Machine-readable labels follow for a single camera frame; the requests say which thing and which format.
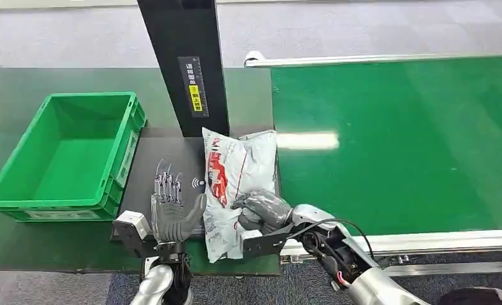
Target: gray carpet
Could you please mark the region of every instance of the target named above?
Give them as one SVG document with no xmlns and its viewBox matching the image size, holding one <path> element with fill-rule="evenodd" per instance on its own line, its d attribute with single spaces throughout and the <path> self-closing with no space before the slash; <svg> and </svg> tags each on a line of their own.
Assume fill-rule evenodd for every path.
<svg viewBox="0 0 502 305">
<path fill-rule="evenodd" d="M 502 289 L 502 274 L 461 274 L 398 277 L 394 280 L 409 292 L 436 304 L 442 295 L 465 287 Z M 139 286 L 138 276 L 116 274 L 107 305 L 129 304 Z M 316 261 L 282 266 L 280 277 L 195 276 L 192 282 L 197 305 L 303 305 L 352 304 L 345 292 L 335 292 L 325 271 Z"/>
<path fill-rule="evenodd" d="M 502 51 L 502 0 L 218 5 L 225 66 L 269 58 Z M 0 66 L 155 67 L 137 7 L 0 11 Z"/>
</svg>

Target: silver robotic arm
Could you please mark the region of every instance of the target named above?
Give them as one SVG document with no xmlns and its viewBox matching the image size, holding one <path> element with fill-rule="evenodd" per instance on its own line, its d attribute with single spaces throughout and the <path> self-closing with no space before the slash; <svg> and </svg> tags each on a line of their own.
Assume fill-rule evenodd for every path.
<svg viewBox="0 0 502 305">
<path fill-rule="evenodd" d="M 276 231 L 290 227 L 284 240 L 294 238 L 314 255 L 326 272 L 340 286 L 347 289 L 357 305 L 424 305 L 420 298 L 404 290 L 386 276 L 378 264 L 352 238 L 346 227 L 338 221 L 325 221 L 335 217 L 312 205 L 290 205 L 273 193 L 259 191 L 238 201 L 237 207 L 247 209 L 240 224 L 246 229 L 262 226 L 264 236 L 271 238 Z M 252 240 L 246 240 L 246 247 Z"/>
</svg>

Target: plastic package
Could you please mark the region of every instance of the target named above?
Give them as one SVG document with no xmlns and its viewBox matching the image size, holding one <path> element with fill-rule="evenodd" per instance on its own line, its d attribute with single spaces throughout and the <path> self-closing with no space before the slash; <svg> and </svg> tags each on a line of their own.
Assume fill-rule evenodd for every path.
<svg viewBox="0 0 502 305">
<path fill-rule="evenodd" d="M 255 190 L 275 190 L 276 133 L 274 130 L 233 139 L 203 128 L 207 206 L 206 246 L 211 263 L 241 259 L 238 223 L 241 208 L 234 201 Z"/>
</svg>

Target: black cable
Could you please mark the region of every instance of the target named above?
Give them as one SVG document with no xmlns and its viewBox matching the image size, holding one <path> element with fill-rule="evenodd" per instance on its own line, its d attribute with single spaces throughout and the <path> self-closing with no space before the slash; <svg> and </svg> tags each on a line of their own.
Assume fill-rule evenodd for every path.
<svg viewBox="0 0 502 305">
<path fill-rule="evenodd" d="M 291 238 L 294 238 L 302 233 L 305 233 L 306 231 L 309 231 L 310 229 L 316 227 L 316 226 L 319 226 L 320 224 L 323 224 L 325 222 L 341 222 L 341 223 L 345 223 L 345 224 L 349 224 L 351 226 L 353 226 L 356 230 L 358 230 L 358 232 L 362 235 L 363 239 L 365 240 L 365 243 L 367 244 L 368 248 L 369 248 L 369 254 L 370 254 L 370 257 L 372 258 L 372 260 L 374 261 L 374 254 L 372 252 L 372 248 L 370 246 L 370 243 L 369 243 L 369 240 L 367 239 L 367 235 L 365 235 L 365 233 L 363 232 L 363 230 L 360 229 L 360 227 L 358 227 L 355 223 L 351 222 L 351 221 L 348 221 L 348 220 L 344 220 L 344 219 L 339 219 L 339 218 L 331 218 L 331 219 L 323 219 L 319 222 L 316 222 L 308 227 L 305 227 L 303 229 L 301 229 L 300 231 L 290 235 L 289 237 L 287 237 L 286 239 L 289 240 Z"/>
</svg>

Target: green storage bin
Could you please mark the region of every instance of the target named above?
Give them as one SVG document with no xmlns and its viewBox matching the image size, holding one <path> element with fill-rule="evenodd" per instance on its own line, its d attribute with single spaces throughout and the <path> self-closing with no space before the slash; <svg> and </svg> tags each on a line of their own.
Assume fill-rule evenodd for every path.
<svg viewBox="0 0 502 305">
<path fill-rule="evenodd" d="M 0 212 L 113 220 L 145 123 L 134 92 L 49 95 L 0 172 Z"/>
</svg>

